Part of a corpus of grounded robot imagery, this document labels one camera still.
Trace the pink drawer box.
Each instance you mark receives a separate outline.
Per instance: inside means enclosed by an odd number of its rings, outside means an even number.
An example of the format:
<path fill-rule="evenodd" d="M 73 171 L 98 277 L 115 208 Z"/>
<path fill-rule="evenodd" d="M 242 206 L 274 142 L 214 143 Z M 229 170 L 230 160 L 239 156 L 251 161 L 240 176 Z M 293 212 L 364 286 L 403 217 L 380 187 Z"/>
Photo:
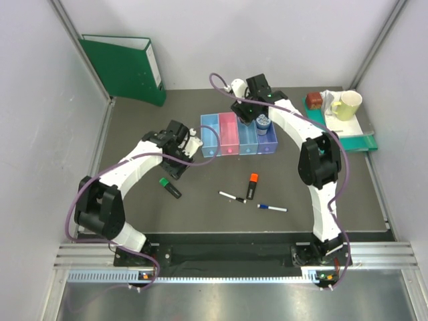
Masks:
<path fill-rule="evenodd" d="M 239 154 L 237 117 L 233 112 L 219 113 L 220 147 L 222 156 Z"/>

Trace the teal clip file folder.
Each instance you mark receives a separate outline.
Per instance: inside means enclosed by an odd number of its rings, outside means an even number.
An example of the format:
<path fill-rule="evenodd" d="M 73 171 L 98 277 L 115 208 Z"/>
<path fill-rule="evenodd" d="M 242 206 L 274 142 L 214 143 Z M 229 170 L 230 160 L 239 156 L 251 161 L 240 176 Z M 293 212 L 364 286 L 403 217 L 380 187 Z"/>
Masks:
<path fill-rule="evenodd" d="M 310 110 L 306 105 L 305 98 L 302 98 L 302 102 L 309 119 L 326 125 L 320 110 Z M 378 144 L 373 135 L 344 137 L 340 138 L 340 141 L 346 152 L 369 152 L 378 150 Z"/>

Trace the blue white marker pen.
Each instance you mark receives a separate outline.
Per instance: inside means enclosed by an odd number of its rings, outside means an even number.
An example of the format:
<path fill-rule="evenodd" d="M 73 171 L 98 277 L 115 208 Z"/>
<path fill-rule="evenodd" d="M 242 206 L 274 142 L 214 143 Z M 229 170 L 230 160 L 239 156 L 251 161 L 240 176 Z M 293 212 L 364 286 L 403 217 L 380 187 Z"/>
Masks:
<path fill-rule="evenodd" d="M 284 212 L 284 213 L 286 213 L 288 211 L 288 209 L 286 209 L 286 208 L 274 207 L 274 206 L 264 205 L 264 204 L 257 204 L 257 208 L 267 209 L 267 210 L 272 210 L 272 211 L 280 211 L 280 212 Z"/>

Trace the orange highlighter marker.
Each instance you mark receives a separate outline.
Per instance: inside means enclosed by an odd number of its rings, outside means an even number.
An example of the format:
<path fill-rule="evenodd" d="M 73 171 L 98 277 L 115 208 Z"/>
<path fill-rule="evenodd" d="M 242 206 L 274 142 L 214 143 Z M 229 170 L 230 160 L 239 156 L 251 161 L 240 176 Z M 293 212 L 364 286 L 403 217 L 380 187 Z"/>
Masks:
<path fill-rule="evenodd" d="M 255 189 L 257 186 L 257 182 L 258 182 L 258 174 L 257 173 L 252 173 L 249 179 L 249 184 L 248 184 L 248 188 L 247 188 L 247 195 L 246 195 L 246 199 L 248 200 L 253 200 L 254 198 L 254 194 L 255 194 Z"/>

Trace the green highlighter marker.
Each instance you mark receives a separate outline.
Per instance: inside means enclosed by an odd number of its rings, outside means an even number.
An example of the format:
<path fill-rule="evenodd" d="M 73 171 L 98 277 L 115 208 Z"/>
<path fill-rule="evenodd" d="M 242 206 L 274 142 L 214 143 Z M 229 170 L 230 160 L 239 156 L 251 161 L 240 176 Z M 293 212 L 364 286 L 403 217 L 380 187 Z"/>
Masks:
<path fill-rule="evenodd" d="M 170 182 L 168 181 L 166 178 L 161 178 L 159 180 L 159 183 L 161 184 L 161 186 L 167 190 L 174 198 L 176 199 L 180 199 L 182 194 L 181 192 Z"/>

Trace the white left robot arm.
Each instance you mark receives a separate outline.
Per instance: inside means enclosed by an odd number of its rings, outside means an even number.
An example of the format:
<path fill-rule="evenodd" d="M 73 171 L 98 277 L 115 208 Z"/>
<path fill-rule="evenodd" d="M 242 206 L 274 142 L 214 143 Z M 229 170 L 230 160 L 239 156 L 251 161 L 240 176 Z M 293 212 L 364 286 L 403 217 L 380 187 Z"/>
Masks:
<path fill-rule="evenodd" d="M 170 121 L 165 130 L 150 131 L 116 167 L 98 178 L 81 180 L 74 222 L 128 249 L 128 256 L 135 264 L 148 263 L 152 250 L 146 236 L 126 222 L 123 199 L 157 166 L 179 179 L 194 162 L 193 156 L 201 146 L 196 130 L 176 120 Z"/>

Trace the sky blue drawer box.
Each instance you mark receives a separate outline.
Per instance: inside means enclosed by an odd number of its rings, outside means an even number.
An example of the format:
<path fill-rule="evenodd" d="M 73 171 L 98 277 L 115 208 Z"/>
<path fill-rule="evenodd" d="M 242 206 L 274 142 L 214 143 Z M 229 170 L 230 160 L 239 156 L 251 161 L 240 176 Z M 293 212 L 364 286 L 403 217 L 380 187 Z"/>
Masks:
<path fill-rule="evenodd" d="M 257 154 L 258 137 L 255 122 L 244 124 L 239 118 L 237 119 L 237 128 L 239 134 L 239 155 Z"/>

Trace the patterned washi tape roll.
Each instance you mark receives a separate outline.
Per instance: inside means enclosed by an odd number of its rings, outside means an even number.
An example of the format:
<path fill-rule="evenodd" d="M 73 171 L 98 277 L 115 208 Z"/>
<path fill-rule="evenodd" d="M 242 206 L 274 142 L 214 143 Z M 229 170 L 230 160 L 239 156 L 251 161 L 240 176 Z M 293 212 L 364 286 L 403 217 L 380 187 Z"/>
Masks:
<path fill-rule="evenodd" d="M 255 120 L 257 134 L 260 136 L 266 135 L 271 123 L 271 120 L 265 114 L 260 114 Z"/>

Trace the purple drawer box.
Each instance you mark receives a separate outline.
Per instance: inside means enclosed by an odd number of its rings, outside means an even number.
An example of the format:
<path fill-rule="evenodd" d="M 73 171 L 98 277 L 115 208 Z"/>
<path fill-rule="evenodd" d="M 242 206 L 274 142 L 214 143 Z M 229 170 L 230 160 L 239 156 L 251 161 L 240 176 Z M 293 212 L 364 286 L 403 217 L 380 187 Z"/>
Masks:
<path fill-rule="evenodd" d="M 258 154 L 273 154 L 275 153 L 277 146 L 278 146 L 278 140 L 275 132 L 275 128 L 273 123 L 271 123 L 269 130 L 267 131 L 266 135 L 258 137 Z"/>

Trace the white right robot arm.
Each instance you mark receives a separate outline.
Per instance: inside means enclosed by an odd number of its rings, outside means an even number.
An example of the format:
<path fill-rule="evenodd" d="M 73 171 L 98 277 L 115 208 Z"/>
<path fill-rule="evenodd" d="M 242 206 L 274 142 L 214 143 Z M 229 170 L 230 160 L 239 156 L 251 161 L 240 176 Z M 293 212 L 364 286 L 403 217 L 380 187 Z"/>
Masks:
<path fill-rule="evenodd" d="M 235 79 L 226 90 L 238 99 L 231 109 L 240 121 L 249 124 L 265 116 L 300 149 L 298 174 L 310 191 L 314 226 L 309 245 L 292 246 L 292 260 L 296 266 L 330 263 L 344 246 L 333 199 L 342 169 L 335 135 L 306 120 L 282 91 L 271 89 L 263 74 Z"/>

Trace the light blue drawer box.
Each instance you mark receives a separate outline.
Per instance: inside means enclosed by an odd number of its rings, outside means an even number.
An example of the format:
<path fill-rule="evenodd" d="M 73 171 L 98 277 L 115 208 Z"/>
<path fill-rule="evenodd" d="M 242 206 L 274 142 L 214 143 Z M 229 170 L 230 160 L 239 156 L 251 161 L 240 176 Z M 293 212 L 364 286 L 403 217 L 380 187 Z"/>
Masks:
<path fill-rule="evenodd" d="M 219 115 L 205 114 L 201 115 L 201 140 L 203 142 L 202 153 L 205 158 L 212 157 L 217 150 L 217 136 L 220 136 Z"/>

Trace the black white marker pen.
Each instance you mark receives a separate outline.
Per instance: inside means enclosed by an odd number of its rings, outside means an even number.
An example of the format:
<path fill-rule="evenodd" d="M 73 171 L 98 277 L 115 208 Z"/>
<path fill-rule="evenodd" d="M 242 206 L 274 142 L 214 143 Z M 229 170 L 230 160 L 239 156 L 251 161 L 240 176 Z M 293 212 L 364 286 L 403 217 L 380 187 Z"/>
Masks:
<path fill-rule="evenodd" d="M 223 192 L 223 191 L 219 191 L 218 193 L 219 193 L 221 196 L 227 197 L 227 198 L 229 198 L 229 199 L 233 199 L 234 201 L 238 201 L 238 202 L 240 202 L 240 203 L 244 203 L 244 204 L 246 204 L 246 203 L 247 203 L 247 200 L 246 200 L 246 199 L 244 199 L 244 198 L 236 197 L 235 195 L 230 195 L 229 193 L 225 193 L 225 192 Z"/>

